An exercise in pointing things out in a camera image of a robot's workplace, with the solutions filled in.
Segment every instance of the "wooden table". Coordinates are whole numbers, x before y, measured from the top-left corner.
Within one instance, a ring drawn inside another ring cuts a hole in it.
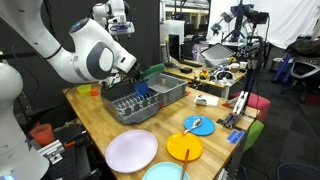
[[[105,154],[106,148],[115,137],[128,130],[143,129],[149,131],[157,138],[158,152],[148,166],[130,174],[113,171],[119,180],[138,180],[142,179],[149,168],[159,162],[169,161],[182,166],[182,161],[174,159],[167,152],[166,141],[171,134],[185,130],[183,123],[188,116],[203,115],[216,122],[218,119],[225,119],[231,112],[229,108],[222,106],[222,103],[226,101],[225,99],[221,98],[219,100],[218,107],[200,106],[194,104],[193,100],[197,95],[206,93],[188,87],[187,92],[190,92],[190,94],[160,109],[155,116],[148,120],[134,125],[123,125],[112,118],[103,107],[100,96],[79,94],[76,88],[74,88],[67,93],[66,97],[102,155]],[[255,109],[247,109],[248,115],[256,116],[256,113]],[[236,125],[243,130],[248,130],[252,122],[253,119],[243,116]],[[204,144],[204,151],[201,157],[188,163],[187,172],[191,179],[208,180],[216,178],[231,155],[235,153],[237,147],[244,145],[244,141],[236,145],[230,144],[226,138],[231,133],[231,130],[223,128],[217,123],[215,123],[215,126],[216,130],[214,133],[200,137]]]
[[[184,68],[184,67],[189,67],[192,68],[193,72],[189,73],[189,74],[185,74],[185,73],[181,73],[180,70],[178,68],[165,68],[164,73],[172,75],[172,76],[176,76],[182,79],[185,79],[187,81],[192,81],[194,80],[194,76],[197,76],[197,81],[198,82],[203,82],[211,87],[214,88],[219,88],[221,89],[221,96],[222,98],[228,99],[229,97],[229,91],[230,91],[230,86],[227,85],[223,85],[223,84],[219,84],[219,83],[215,83],[214,81],[208,81],[208,80],[201,80],[199,79],[199,74],[202,71],[202,67],[199,68],[195,68],[195,67],[191,67],[188,65],[184,65],[184,64],[179,64],[177,61],[174,61],[175,64],[177,64],[180,68]],[[233,73],[234,76],[234,81],[239,81],[241,78],[243,78],[245,76],[245,73]]]

